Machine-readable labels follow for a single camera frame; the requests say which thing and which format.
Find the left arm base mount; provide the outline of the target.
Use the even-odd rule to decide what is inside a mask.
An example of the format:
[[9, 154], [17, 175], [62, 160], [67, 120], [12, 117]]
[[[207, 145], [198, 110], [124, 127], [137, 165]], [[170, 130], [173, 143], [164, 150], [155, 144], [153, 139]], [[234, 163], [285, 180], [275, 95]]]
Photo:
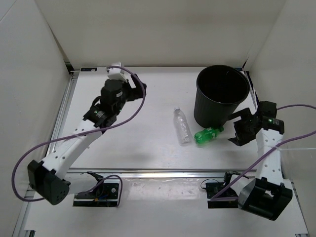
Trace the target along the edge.
[[123, 180], [116, 174], [106, 177], [92, 171], [88, 175], [96, 180], [96, 187], [91, 191], [75, 194], [73, 207], [119, 207]]

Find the black plastic bin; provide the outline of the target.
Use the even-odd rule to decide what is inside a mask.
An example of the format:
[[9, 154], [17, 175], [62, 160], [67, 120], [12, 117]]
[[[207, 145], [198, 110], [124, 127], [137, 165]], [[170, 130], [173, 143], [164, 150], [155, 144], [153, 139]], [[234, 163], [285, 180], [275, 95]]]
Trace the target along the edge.
[[203, 128], [223, 126], [250, 92], [245, 75], [226, 65], [204, 68], [197, 76], [194, 118]]

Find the clear plastic bottle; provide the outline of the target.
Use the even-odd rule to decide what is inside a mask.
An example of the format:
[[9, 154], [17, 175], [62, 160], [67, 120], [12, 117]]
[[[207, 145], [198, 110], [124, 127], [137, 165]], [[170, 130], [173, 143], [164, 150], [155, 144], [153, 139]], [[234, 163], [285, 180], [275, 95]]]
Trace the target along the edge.
[[181, 145], [191, 143], [192, 134], [187, 122], [186, 116], [183, 111], [176, 107], [174, 108], [174, 126], [176, 129], [177, 137]]

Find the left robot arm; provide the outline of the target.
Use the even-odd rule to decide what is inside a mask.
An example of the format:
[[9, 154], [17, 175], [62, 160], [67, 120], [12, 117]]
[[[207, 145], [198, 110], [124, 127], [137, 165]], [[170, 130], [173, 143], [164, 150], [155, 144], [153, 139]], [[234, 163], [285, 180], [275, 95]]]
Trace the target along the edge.
[[102, 195], [104, 177], [88, 172], [83, 181], [76, 182], [67, 179], [66, 174], [90, 144], [118, 126], [115, 122], [126, 102], [145, 99], [146, 84], [136, 74], [131, 74], [131, 79], [135, 87], [121, 73], [109, 75], [101, 94], [93, 100], [74, 133], [62, 138], [60, 146], [41, 161], [28, 164], [31, 188], [50, 204], [59, 204], [69, 194], [88, 193], [93, 198]]

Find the green plastic bottle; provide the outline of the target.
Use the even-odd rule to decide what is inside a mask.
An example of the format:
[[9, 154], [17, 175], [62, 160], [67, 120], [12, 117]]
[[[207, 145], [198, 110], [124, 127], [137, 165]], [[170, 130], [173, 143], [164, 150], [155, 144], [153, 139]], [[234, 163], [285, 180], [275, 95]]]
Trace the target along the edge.
[[221, 126], [219, 128], [206, 128], [200, 132], [197, 132], [194, 135], [195, 143], [198, 145], [203, 145], [210, 142], [211, 140], [217, 138], [217, 136], [224, 131], [224, 128]]

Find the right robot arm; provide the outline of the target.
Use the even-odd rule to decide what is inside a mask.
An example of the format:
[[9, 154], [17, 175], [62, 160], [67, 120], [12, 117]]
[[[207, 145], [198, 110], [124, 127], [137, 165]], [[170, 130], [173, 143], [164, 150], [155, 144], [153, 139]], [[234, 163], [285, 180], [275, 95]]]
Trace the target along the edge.
[[222, 183], [206, 183], [208, 208], [238, 208], [275, 221], [293, 198], [286, 187], [281, 171], [281, 155], [276, 151], [282, 141], [284, 122], [277, 119], [277, 105], [260, 101], [254, 114], [249, 108], [235, 112], [229, 119], [234, 122], [235, 136], [229, 141], [241, 147], [255, 140], [258, 159], [253, 179], [242, 173], [227, 172]]

